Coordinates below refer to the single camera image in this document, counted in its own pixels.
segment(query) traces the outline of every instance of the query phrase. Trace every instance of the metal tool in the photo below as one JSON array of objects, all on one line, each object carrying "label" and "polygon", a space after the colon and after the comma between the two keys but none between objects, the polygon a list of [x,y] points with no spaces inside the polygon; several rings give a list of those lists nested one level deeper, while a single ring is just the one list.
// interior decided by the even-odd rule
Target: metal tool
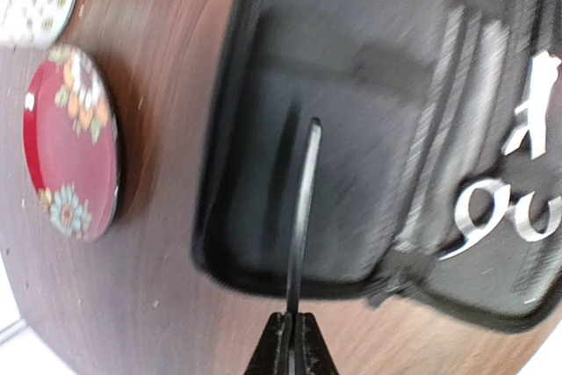
[{"label": "metal tool", "polygon": [[250,359],[246,375],[337,375],[322,333],[312,314],[299,313],[300,281],[306,232],[320,152],[321,123],[313,119],[306,139],[287,271],[287,310],[271,315]]}]

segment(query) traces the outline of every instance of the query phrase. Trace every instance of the white logo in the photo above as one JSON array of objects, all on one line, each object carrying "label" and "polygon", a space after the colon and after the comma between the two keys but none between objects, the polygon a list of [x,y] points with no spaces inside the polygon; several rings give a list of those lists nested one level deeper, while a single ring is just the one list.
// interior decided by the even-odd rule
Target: white logo
[{"label": "white logo", "polygon": [[[504,155],[516,151],[527,134],[530,139],[530,159],[535,160],[546,153],[546,110],[552,86],[558,78],[559,64],[560,59],[551,57],[547,52],[542,52],[531,61],[527,95],[515,108],[518,123],[501,149]],[[486,223],[479,226],[474,223],[469,212],[472,194],[478,190],[487,192],[494,200],[492,215]],[[548,201],[549,221],[546,229],[539,233],[533,228],[529,217],[530,202],[534,194],[535,192],[529,193],[513,203],[510,200],[511,186],[500,179],[480,179],[467,186],[458,196],[454,213],[455,223],[465,238],[465,243],[440,259],[449,259],[465,252],[489,235],[506,215],[513,222],[515,231],[527,242],[539,242],[553,234],[562,221],[562,197]]]}]

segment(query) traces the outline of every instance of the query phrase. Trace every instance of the open case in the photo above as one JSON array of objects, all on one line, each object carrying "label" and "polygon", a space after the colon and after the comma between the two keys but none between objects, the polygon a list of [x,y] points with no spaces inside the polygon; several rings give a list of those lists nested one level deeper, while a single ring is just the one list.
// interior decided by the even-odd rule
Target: open case
[{"label": "open case", "polygon": [[501,331],[537,325],[562,294],[561,1],[235,0],[199,267],[285,295],[318,118],[303,298],[398,294]]}]

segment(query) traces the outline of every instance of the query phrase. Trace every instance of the red plate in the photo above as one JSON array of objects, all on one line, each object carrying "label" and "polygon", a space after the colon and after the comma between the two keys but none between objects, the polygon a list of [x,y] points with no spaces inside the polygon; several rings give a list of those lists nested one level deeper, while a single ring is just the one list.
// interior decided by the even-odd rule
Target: red plate
[{"label": "red plate", "polygon": [[51,224],[87,242],[109,227],[117,202],[117,125],[91,58],[49,51],[25,96],[27,168]]}]

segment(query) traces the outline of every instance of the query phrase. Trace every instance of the table surface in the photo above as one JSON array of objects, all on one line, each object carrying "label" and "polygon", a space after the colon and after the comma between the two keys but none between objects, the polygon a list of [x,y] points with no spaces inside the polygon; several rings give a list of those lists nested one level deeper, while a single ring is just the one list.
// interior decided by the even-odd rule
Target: table surface
[{"label": "table surface", "polygon": [[[78,0],[64,40],[93,55],[126,144],[119,218],[91,245],[46,224],[22,149],[44,52],[0,50],[0,248],[22,315],[77,373],[239,374],[283,308],[199,273],[190,241],[213,79],[232,0]],[[500,335],[399,299],[307,303],[342,374],[515,374],[556,326]]]}]

